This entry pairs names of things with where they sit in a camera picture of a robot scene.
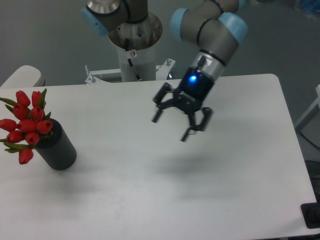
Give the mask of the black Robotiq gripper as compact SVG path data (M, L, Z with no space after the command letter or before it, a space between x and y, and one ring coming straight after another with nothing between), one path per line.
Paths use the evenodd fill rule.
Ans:
M200 71L196 67L189 67L184 74L177 88L173 88L169 83L164 83L160 90L153 98L158 110L152 118L153 123L157 123L163 110L171 107L176 107L183 111L189 119L189 127L180 139L186 142L191 132L204 132L213 115L213 110L210 107L201 109L203 118L200 124L196 124L195 112L199 111L203 105L203 101L214 86L213 79ZM173 97L162 101L165 95L173 93Z

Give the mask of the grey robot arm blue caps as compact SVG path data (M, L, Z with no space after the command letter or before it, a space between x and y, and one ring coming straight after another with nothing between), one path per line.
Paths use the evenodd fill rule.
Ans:
M170 19L172 34L199 51L179 85L165 83L153 98L153 122L167 108L183 111L189 127L182 141L191 132L204 131L210 121L213 110L203 102L248 32L237 15L243 5L242 0L206 0L195 9L177 9ZM81 16L96 35L107 36L116 46L123 82L156 79L155 45L163 26L146 0L90 0Z

